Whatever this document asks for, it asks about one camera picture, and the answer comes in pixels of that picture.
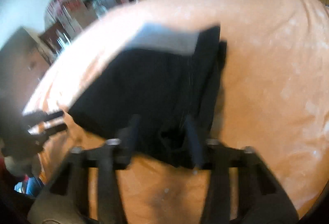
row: hand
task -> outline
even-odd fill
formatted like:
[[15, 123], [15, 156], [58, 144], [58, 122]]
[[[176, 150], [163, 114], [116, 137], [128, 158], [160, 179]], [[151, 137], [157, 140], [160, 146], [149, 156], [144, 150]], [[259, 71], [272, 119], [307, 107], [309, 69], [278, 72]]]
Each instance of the hand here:
[[11, 156], [4, 158], [7, 171], [15, 177], [28, 175], [30, 178], [39, 177], [41, 172], [41, 163], [39, 156], [36, 154], [32, 158], [22, 160], [14, 159]]
[[4, 158], [0, 156], [0, 180], [3, 181], [11, 190], [15, 185], [23, 181], [25, 177], [15, 177], [9, 173], [6, 168]]

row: black cloth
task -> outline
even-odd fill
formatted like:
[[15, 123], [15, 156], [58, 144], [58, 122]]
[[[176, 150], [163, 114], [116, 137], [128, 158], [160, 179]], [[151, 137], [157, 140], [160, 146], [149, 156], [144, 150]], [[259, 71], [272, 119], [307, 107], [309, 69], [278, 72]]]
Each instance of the black cloth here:
[[226, 56], [219, 30], [202, 31], [190, 55], [143, 46], [122, 51], [68, 113], [105, 139], [114, 138], [138, 114], [136, 150], [175, 167], [192, 168], [184, 122], [193, 117], [205, 136], [212, 126]]

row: metal bolt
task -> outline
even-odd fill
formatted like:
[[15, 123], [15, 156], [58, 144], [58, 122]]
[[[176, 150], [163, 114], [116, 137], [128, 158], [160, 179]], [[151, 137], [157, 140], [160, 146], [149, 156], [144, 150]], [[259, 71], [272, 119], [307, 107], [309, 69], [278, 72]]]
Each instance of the metal bolt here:
[[255, 149], [254, 149], [254, 147], [247, 146], [247, 147], [244, 148], [244, 152], [246, 154], [253, 154], [255, 152]]
[[79, 154], [79, 153], [82, 152], [82, 150], [83, 150], [82, 147], [74, 147], [74, 148], [71, 149], [71, 153]]
[[207, 139], [207, 145], [219, 145], [219, 141], [217, 139]]
[[107, 145], [119, 145], [121, 143], [120, 139], [109, 139], [105, 142]]

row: bedspread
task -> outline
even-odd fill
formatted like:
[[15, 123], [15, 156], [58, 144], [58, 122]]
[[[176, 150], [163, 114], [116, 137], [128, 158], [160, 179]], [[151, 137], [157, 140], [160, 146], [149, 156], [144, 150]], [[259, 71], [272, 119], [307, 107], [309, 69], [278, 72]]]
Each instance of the bedspread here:
[[[230, 147], [253, 146], [302, 217], [329, 179], [329, 17], [318, 0], [141, 0], [92, 24], [48, 70], [25, 111], [68, 111], [145, 23], [178, 30], [221, 25], [228, 41], [212, 135]], [[39, 157], [47, 182], [73, 146], [98, 147], [66, 114]], [[90, 213], [97, 204], [91, 170]], [[129, 223], [198, 223], [209, 174], [144, 156], [118, 172]]]

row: black plastic mount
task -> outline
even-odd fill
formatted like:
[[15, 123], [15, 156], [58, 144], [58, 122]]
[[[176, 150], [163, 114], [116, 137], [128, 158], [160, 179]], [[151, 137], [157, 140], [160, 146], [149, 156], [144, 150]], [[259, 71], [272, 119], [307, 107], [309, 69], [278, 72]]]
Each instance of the black plastic mount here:
[[51, 135], [67, 129], [65, 123], [45, 129], [40, 134], [31, 135], [28, 130], [35, 125], [48, 122], [64, 115], [62, 110], [47, 114], [44, 111], [35, 111], [22, 116], [15, 108], [4, 105], [0, 109], [3, 114], [0, 120], [0, 139], [4, 142], [1, 153], [4, 157], [11, 156], [15, 160], [32, 158], [43, 150], [43, 144]]
[[[97, 149], [73, 148], [28, 214], [32, 224], [127, 224], [116, 178], [126, 169], [138, 135], [139, 118], [120, 130], [117, 139]], [[282, 186], [251, 148], [225, 147], [216, 139], [200, 142], [191, 117], [186, 120], [190, 152], [200, 169], [211, 178], [200, 224], [294, 224], [298, 214]], [[238, 168], [239, 208], [230, 220], [229, 168]], [[98, 220], [88, 217], [88, 168], [98, 168]]]

